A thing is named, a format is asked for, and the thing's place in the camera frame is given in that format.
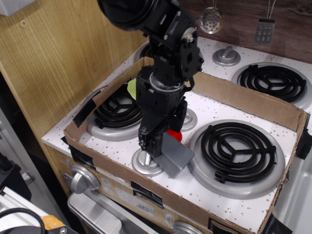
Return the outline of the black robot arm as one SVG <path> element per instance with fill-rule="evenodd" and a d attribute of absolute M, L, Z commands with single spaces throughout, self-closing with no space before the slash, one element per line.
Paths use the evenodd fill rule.
<path fill-rule="evenodd" d="M 149 38 L 154 63 L 136 77 L 136 103 L 143 114 L 138 139 L 142 150 L 160 156 L 164 133 L 182 128 L 184 95 L 204 61 L 195 19 L 176 0 L 100 0 L 98 5 L 114 26 Z"/>

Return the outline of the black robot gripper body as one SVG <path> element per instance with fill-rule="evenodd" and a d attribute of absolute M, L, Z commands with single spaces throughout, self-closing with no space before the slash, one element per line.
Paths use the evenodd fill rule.
<path fill-rule="evenodd" d="M 179 81 L 166 86 L 156 79 L 153 66 L 144 66 L 136 78 L 136 102 L 142 110 L 139 134 L 163 134 L 169 130 L 169 118 L 184 97 L 188 87 Z"/>

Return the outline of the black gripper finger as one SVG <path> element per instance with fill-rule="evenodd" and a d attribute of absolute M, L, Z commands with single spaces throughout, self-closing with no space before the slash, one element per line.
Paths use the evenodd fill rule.
<path fill-rule="evenodd" d="M 187 101 L 183 98 L 174 114 L 169 118 L 169 129 L 180 132 L 187 112 Z"/>
<path fill-rule="evenodd" d="M 139 134 L 139 145 L 143 151 L 154 157 L 161 155 L 161 147 L 163 141 L 163 134 Z"/>

